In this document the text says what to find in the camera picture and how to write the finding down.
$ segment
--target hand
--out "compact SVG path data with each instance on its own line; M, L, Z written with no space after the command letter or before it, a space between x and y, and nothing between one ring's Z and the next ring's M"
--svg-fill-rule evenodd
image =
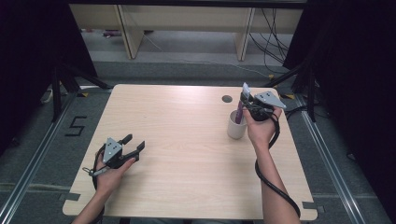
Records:
M97 190L99 194L104 194L109 196L115 189L117 189L122 180L123 174L134 164L135 159L131 158L125 162L119 169L110 169L103 174L97 176ZM106 166L103 163L103 154L99 155L98 163L96 165L96 170Z
M282 109L274 106L274 114L277 118L282 114ZM247 121L247 135L251 143L255 146L267 146L275 132L275 125L271 119L256 121L251 117L250 112L244 108L244 117Z

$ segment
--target white cup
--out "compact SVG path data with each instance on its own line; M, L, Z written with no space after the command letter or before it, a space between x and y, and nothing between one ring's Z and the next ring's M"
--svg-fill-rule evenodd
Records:
M239 139L245 134L245 130L247 129L247 122L245 121L245 118L242 118L241 123L237 124L235 123L235 117L236 110L230 114L230 117L228 119L227 134L233 139Z

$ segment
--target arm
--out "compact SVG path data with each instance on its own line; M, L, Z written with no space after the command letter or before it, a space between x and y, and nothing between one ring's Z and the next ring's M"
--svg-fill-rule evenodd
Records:
M276 107L274 114L279 117L281 113L282 110ZM275 132L274 123L270 119L255 121L246 109L244 109L244 117L247 120L247 134L256 152L260 171L271 183L287 193L268 148ZM262 215L266 224L300 223L293 207L264 183L262 183Z
M105 166L102 163L102 159L103 155L99 155L96 167L97 169ZM95 194L72 223L87 224L92 222L100 214L111 193L120 185L123 174L132 166L133 163L134 159L130 159L119 169L111 169L97 176L97 190Z

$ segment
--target wooden tabletop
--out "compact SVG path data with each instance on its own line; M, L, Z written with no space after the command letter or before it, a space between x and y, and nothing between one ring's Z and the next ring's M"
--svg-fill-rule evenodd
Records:
M77 215L94 194L92 168L95 152L108 137L134 138L123 154L146 141L140 161L125 174L120 188L106 204L114 217L178 217L262 219L260 179L254 171L256 156L248 135L233 140L227 135L230 113L242 88L201 86L118 85L99 121L64 213ZM252 94L274 89L251 88ZM233 98L224 103L222 97ZM271 149L290 197L299 205L301 220L317 217L304 209L313 199L285 116L280 136Z

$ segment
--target forearm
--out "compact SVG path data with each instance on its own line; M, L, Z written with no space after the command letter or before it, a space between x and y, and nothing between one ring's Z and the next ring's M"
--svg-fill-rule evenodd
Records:
M253 144L261 173L277 188L287 193L276 169L274 160L265 144ZM299 223L293 207L275 191L262 182L262 213L264 223Z
M96 191L91 200L85 205L84 209L72 223L87 224L92 222L100 214L109 197L109 193L98 193Z

